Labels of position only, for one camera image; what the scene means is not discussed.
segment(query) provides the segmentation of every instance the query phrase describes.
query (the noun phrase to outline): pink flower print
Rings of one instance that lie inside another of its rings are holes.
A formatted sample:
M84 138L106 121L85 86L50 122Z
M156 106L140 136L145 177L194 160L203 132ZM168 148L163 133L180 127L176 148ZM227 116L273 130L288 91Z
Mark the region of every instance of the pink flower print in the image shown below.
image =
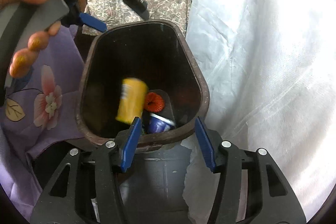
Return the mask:
M50 130L57 125L58 110L62 105L62 90L55 84L53 71L47 65L41 70L42 91L34 101L34 125Z

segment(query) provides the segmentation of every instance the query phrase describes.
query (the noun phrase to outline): gray handle grip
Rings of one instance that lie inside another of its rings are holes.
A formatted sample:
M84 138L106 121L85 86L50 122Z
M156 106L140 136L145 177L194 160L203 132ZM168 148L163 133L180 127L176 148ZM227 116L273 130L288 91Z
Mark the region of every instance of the gray handle grip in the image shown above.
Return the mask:
M11 85L8 69L14 53L27 47L33 33L46 30L68 13L64 0L48 0L42 5L13 3L0 11L0 106L4 88Z

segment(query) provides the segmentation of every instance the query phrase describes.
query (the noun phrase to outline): leaf print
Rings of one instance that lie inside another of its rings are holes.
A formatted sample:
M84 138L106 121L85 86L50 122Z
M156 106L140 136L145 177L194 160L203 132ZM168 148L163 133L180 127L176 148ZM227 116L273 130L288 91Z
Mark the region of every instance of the leaf print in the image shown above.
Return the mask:
M22 107L12 99L6 99L6 116L13 122L20 121L26 114Z

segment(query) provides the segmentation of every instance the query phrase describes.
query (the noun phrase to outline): bin rim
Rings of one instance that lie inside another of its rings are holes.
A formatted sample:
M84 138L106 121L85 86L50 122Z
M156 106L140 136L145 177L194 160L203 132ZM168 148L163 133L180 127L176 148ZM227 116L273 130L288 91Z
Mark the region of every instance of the bin rim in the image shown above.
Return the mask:
M79 85L79 96L78 96L78 100L77 100L77 105L76 105L76 123L77 123L77 127L78 130L80 132L82 132L85 136L85 138L87 140L90 141L90 143L92 143L95 146L99 146L102 145L104 143L106 143L108 140L107 138L103 138L100 136L97 136L95 134L93 134L89 128L87 127L85 121L83 120L82 117L82 102L85 96L85 91L86 91L86 84L88 82L88 77L89 74L88 72L90 71L91 68L91 64L92 64L92 60L93 60L93 56L95 54L96 48L97 48L97 44L100 41L100 39L106 35L108 35L110 32L113 32L115 30L118 29L123 29L123 28L127 28L127 27L133 27L133 26L138 26L138 25L146 25L146 24L150 24L150 23L157 23L157 24L163 24L166 25L168 27L171 27L174 32L176 33L179 42L182 45L184 54L187 57L188 63L190 65L190 68L194 74L194 77L196 79L196 82L199 86L199 90L201 92L200 96L201 96L201 103L200 103L200 107L198 112L196 113L196 115L185 125L174 129L174 130L170 130L167 132L162 132L159 134L148 134L148 135L142 135L140 136L139 142L138 142L138 146L137 146L137 153L141 153L141 152L147 152L147 151L154 151L154 150L158 150L159 148L161 148L162 145L165 144L170 144L170 143L175 143L175 142L179 142L182 141L184 139L186 139L187 137L191 136L194 133L194 124L195 124L195 119L197 117L205 117L208 108L209 108L209 99L210 99L210 94L209 94L209 89L208 89L208 85L204 79L204 76L202 75L202 72L194 58L194 55L192 54L181 30L179 29L179 27L168 20L148 20L148 21L140 21L140 22L132 22L132 23L126 23L126 24L122 24L122 25L118 25L110 30L108 30L107 32L104 32L100 35L97 35L90 47L85 65L84 65L84 70L83 70L83 74L82 74L82 78L80 81L80 85Z

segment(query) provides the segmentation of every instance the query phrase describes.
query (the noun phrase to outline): white tissue paper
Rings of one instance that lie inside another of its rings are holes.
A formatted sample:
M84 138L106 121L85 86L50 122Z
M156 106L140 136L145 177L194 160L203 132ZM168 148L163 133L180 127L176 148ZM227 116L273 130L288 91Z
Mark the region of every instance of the white tissue paper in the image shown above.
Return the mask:
M336 183L335 26L336 0L193 0L186 34L210 90L207 126L266 148L307 220ZM184 199L204 224L219 176L194 135L182 145L192 149Z

